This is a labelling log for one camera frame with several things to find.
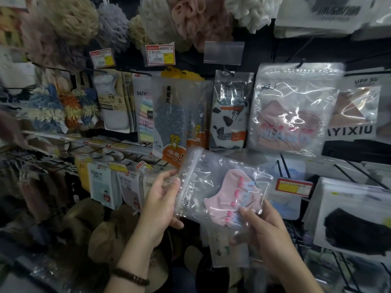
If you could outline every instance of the left hand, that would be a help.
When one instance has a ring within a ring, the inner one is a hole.
[[[176,229],[184,227],[181,221],[173,217],[175,198],[181,186],[180,179],[174,178],[168,187],[163,187],[164,181],[177,172],[173,169],[159,174],[148,193],[138,220],[135,233],[143,237],[146,243],[152,243],[153,248],[160,244],[168,226]]]

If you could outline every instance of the hand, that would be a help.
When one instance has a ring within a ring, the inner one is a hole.
[[[281,279],[304,265],[280,214],[269,201],[264,200],[261,217],[244,207],[239,212],[254,229],[262,261],[273,275]]]
[[[180,179],[175,178],[168,187],[163,187],[164,181],[176,173],[177,170],[173,169],[160,173],[156,178],[149,190],[147,201],[134,232],[146,243],[152,243],[153,248],[160,244],[164,230],[168,226],[176,229],[184,227],[181,221],[173,217],[175,198],[181,186]]]

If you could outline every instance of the right hand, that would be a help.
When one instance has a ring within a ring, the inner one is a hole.
[[[304,264],[280,214],[269,201],[264,200],[260,217],[244,207],[240,207],[239,212],[254,229],[262,261],[273,275],[281,280],[300,264]]]

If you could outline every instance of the brown bracelet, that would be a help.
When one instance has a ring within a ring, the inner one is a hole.
[[[124,271],[120,268],[115,268],[112,272],[113,275],[120,277],[122,279],[128,280],[132,283],[135,283],[139,286],[146,287],[149,285],[149,280],[145,280],[143,278],[140,278],[130,272]]]

